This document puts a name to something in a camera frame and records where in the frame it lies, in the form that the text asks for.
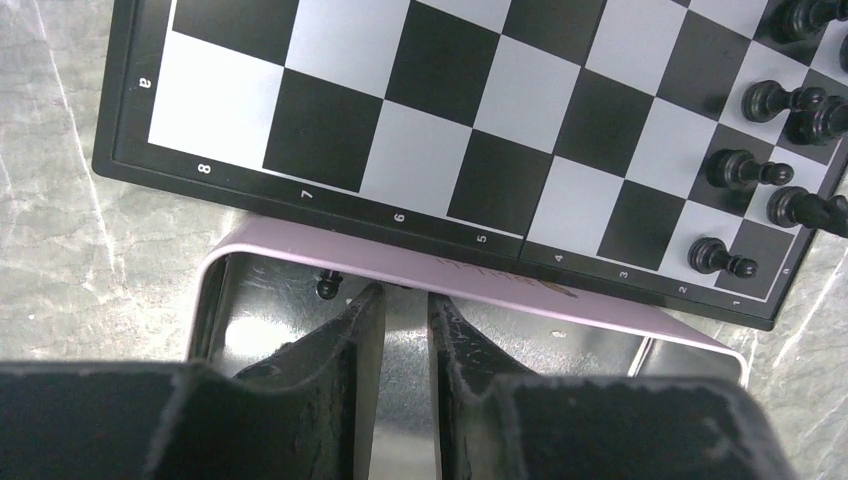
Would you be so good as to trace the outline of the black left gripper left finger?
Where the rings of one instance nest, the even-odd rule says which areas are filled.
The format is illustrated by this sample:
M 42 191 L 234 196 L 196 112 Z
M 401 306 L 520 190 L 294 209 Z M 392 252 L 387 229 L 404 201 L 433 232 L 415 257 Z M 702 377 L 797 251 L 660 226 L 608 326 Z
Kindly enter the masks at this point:
M 204 361 L 5 362 L 5 479 L 365 479 L 385 332 L 372 283 L 228 377 Z

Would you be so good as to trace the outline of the black chess pawn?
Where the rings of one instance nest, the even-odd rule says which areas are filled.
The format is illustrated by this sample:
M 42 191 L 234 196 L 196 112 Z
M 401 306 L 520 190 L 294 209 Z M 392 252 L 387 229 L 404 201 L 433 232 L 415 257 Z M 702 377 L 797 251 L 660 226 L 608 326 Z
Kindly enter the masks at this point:
M 828 96 L 813 111 L 792 113 L 785 135 L 792 144 L 824 146 L 847 134 L 847 100 Z
M 690 247 L 687 260 L 692 269 L 700 274 L 725 272 L 740 279 L 754 278 L 758 263 L 741 255 L 731 255 L 725 243 L 715 237 L 696 240 Z
M 802 187 L 784 187 L 767 203 L 769 221 L 783 228 L 802 225 L 847 237 L 847 197 L 824 198 Z

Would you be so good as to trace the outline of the black chess piece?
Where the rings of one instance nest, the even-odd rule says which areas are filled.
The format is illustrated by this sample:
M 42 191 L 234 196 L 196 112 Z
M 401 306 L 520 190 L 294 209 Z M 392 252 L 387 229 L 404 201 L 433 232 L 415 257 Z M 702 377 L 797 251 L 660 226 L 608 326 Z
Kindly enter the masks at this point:
M 784 42 L 806 40 L 821 32 L 830 22 L 847 20 L 847 0 L 783 1 L 768 25 Z
M 706 162 L 708 182 L 717 188 L 740 190 L 751 184 L 784 186 L 794 178 L 786 163 L 759 162 L 745 149 L 722 149 Z
M 784 111 L 815 111 L 826 98 L 827 93 L 821 87 L 798 87 L 788 91 L 775 80 L 764 80 L 747 88 L 741 101 L 741 110 L 746 120 L 767 123 Z

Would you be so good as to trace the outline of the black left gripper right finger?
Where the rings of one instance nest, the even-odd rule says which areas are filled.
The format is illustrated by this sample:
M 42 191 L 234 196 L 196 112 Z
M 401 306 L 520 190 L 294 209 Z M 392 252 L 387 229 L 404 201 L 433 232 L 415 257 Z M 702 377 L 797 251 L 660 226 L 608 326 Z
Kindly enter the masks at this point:
M 760 405 L 704 377 L 544 376 L 428 297 L 441 479 L 791 479 Z

